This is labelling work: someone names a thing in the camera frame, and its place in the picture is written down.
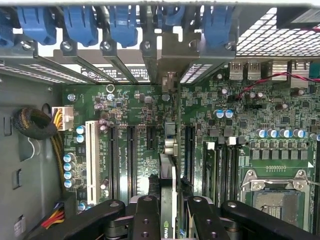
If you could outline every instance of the chip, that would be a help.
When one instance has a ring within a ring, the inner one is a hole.
[[[246,129],[247,128],[247,121],[240,121],[239,125],[240,125],[240,128]]]

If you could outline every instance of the white pci slot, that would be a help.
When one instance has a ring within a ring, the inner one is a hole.
[[[96,205],[101,194],[98,121],[85,122],[85,152],[87,203]]]

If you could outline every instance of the motherboard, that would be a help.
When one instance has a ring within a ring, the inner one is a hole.
[[[64,106],[74,112],[74,128],[64,133],[73,162],[67,189],[77,192],[79,211],[148,194],[149,178],[160,174],[166,126],[175,123],[177,175],[193,195],[218,207],[239,200],[313,231],[318,89],[274,78],[244,91],[251,84],[221,71],[165,94],[160,85],[65,86]]]

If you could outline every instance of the black pcie slot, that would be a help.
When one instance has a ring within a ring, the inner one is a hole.
[[[108,161],[109,161],[109,195],[111,199],[118,199],[120,194],[118,129],[108,127]]]
[[[128,126],[127,130],[127,171],[128,171],[128,203],[137,195],[137,129]]]
[[[156,149],[156,126],[146,126],[146,149]]]
[[[194,176],[195,176],[195,131],[194,126],[185,127],[185,143],[184,143],[184,176],[194,185]]]

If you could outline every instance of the power connector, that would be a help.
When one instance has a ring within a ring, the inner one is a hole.
[[[52,114],[55,111],[60,111],[62,114],[62,124],[59,124],[58,131],[66,131],[74,127],[74,108],[72,106],[54,106]]]

